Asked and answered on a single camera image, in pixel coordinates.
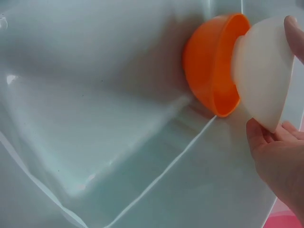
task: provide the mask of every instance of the fingernail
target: fingernail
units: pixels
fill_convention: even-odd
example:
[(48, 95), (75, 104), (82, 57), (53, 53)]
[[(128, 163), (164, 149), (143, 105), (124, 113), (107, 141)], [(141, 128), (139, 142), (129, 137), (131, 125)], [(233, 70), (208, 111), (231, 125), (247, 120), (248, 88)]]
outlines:
[(297, 18), (295, 18), (294, 16), (288, 16), (288, 18), (289, 18), (290, 23), (291, 23), (293, 26), (295, 26), (295, 27), (297, 27), (297, 28), (300, 27), (299, 24), (298, 24)]

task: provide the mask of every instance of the white bowl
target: white bowl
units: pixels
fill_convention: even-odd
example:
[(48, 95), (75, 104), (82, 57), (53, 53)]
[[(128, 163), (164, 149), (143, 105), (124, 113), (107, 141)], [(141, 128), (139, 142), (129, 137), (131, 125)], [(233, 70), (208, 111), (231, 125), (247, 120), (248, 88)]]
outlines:
[(232, 76), (240, 99), (270, 132), (276, 130), (280, 121), (293, 64), (294, 55), (280, 18), (255, 24), (235, 44)]

